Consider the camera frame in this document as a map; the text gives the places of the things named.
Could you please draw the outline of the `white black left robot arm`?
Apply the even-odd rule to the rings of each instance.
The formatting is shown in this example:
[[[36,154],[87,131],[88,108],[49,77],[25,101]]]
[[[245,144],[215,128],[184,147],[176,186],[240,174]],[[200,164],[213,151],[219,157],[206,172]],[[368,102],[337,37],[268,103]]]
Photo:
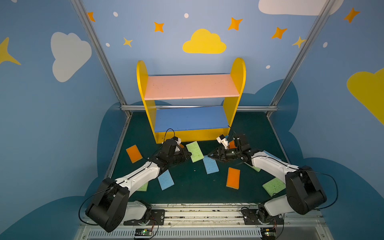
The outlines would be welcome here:
[[[97,192],[90,199],[85,215],[107,233],[114,231],[121,223],[136,221],[147,224],[153,220],[152,207],[144,201],[130,202],[129,198],[139,188],[165,173],[170,167],[183,163],[192,156],[186,147],[181,147],[181,139],[173,137],[165,140],[147,162],[117,179],[105,178]]]

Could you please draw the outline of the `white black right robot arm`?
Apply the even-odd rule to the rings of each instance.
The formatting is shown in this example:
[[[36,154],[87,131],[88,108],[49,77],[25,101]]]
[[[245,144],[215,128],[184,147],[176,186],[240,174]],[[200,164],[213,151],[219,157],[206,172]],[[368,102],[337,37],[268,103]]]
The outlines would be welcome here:
[[[252,148],[244,134],[234,136],[234,149],[229,147],[223,135],[217,141],[222,145],[210,152],[209,158],[223,163],[240,159],[285,184],[284,196],[273,197],[258,205],[256,216],[261,224],[269,224],[273,217],[285,213],[305,215],[327,201],[326,193],[312,168],[290,165],[264,150]]]

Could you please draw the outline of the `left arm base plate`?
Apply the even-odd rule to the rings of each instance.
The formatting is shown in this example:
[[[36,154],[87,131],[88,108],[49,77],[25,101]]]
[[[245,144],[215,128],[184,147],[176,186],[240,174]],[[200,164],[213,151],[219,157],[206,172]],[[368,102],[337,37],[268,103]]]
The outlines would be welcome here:
[[[139,220],[127,220],[123,222],[124,226],[151,226],[152,224],[162,226],[165,220],[165,210],[147,211]]]

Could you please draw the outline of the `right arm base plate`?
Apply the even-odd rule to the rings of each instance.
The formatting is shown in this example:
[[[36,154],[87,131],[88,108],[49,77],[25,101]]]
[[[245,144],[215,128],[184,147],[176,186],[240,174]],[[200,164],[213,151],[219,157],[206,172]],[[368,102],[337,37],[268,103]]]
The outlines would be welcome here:
[[[270,216],[267,211],[261,209],[249,209],[243,207],[240,209],[245,225],[282,225],[284,223],[283,216]]]

